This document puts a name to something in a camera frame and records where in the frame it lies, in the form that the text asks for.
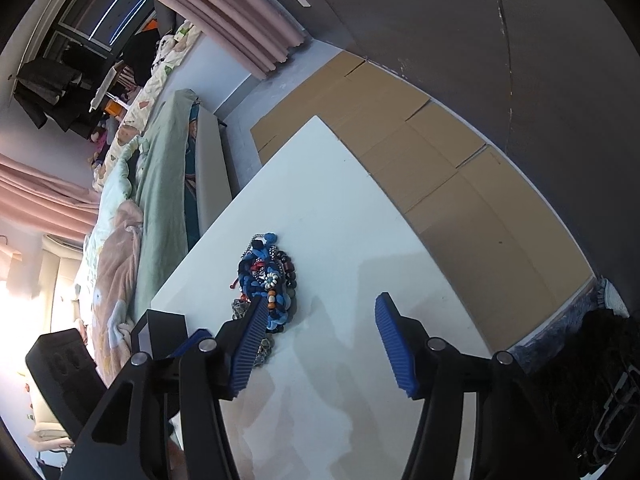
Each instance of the cardboard sheet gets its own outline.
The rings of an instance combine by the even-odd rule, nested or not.
[[[262,163],[313,115],[404,214],[489,348],[519,341],[590,278],[539,194],[424,92],[338,54],[252,128]]]

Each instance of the pink curtain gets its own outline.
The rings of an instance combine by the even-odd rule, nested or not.
[[[263,79],[287,49],[302,43],[299,30],[267,0],[159,0],[197,25],[256,77]]]
[[[84,240],[100,194],[0,155],[0,216],[46,234]]]

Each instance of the wall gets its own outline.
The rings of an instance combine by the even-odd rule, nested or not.
[[[249,77],[249,72],[222,47],[202,35],[182,65],[169,76],[158,102],[175,90],[190,88],[207,110],[215,112]]]
[[[36,466],[36,452],[26,438],[34,425],[28,418],[32,413],[31,399],[24,389],[26,380],[18,371],[24,372],[24,355],[42,333],[43,303],[38,297],[42,234],[3,219],[0,234],[7,236],[9,244],[22,253],[21,262],[14,260],[7,281],[8,293],[0,286],[0,417],[27,460]],[[50,465],[59,465],[64,456],[47,452],[43,453],[43,459]]]
[[[87,158],[94,145],[71,130],[63,132],[51,119],[36,129],[14,100],[0,111],[0,153],[80,186],[91,187]]]
[[[50,1],[36,0],[31,5],[0,54],[0,108],[9,103],[14,88],[14,82],[9,80],[9,76],[15,75],[18,70],[31,35]]]
[[[94,152],[90,142],[63,132],[49,120],[37,130],[22,107],[11,98],[15,75],[38,21],[51,0],[36,0],[0,54],[0,153],[81,186],[91,186],[86,159]]]
[[[487,135],[594,271],[640,305],[635,0],[280,1],[316,39],[397,73]]]

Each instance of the black box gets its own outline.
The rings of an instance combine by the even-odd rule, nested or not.
[[[107,387],[75,328],[41,335],[25,357],[42,397],[77,440]]]
[[[148,309],[131,332],[131,353],[146,352],[152,359],[164,359],[187,338],[182,314]]]

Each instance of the black fabric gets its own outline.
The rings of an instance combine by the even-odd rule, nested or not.
[[[37,57],[25,63],[18,72],[17,78],[21,82],[29,82],[51,91],[62,94],[71,85],[78,82],[82,72],[52,59]]]
[[[131,189],[136,189],[136,166],[138,164],[139,158],[140,158],[140,150],[136,150],[135,152],[133,152],[133,154],[127,161],[127,168],[129,169],[127,180],[131,184]]]
[[[107,152],[109,151],[109,148],[111,147],[110,144],[107,144],[106,142],[104,143],[104,146],[102,147],[102,149],[100,150],[100,153],[98,154],[98,157],[95,159],[96,162],[104,162],[104,159],[107,156]]]
[[[156,58],[160,34],[153,28],[139,32],[127,41],[120,58],[133,70],[138,86],[144,86],[151,78],[151,66]]]
[[[585,314],[580,330],[570,336],[564,349],[531,374],[543,394],[553,422],[575,458],[580,476],[593,473],[608,463],[614,453],[594,449],[594,431],[605,413],[604,405],[629,365],[640,367],[640,334],[636,322],[599,309]],[[633,375],[637,381],[640,375]],[[618,398],[623,392],[618,391]],[[607,431],[609,437],[622,436],[638,412],[640,395],[631,397],[633,406],[622,410]]]
[[[85,138],[102,114],[99,111],[88,111],[92,95],[90,90],[83,88],[71,88],[56,105],[51,105],[20,82],[16,85],[14,96],[37,128],[43,127],[49,116],[65,132],[76,124],[77,127],[71,129]]]
[[[36,459],[36,462],[38,463],[38,467],[42,471],[45,480],[60,480],[60,477],[62,476],[62,469],[49,465],[41,459]]]
[[[33,100],[30,100],[26,95],[24,95],[24,93],[16,91],[14,93],[14,98],[17,103],[22,108],[24,108],[24,111],[27,112],[27,115],[29,116],[31,121],[33,121],[33,124],[36,125],[36,128],[41,129],[41,127],[43,127],[47,123],[47,115],[44,113],[41,106],[38,106],[38,104],[36,104]]]
[[[80,44],[72,43],[62,53],[62,62],[82,72],[82,75],[91,80],[92,84],[104,79],[105,59]]]

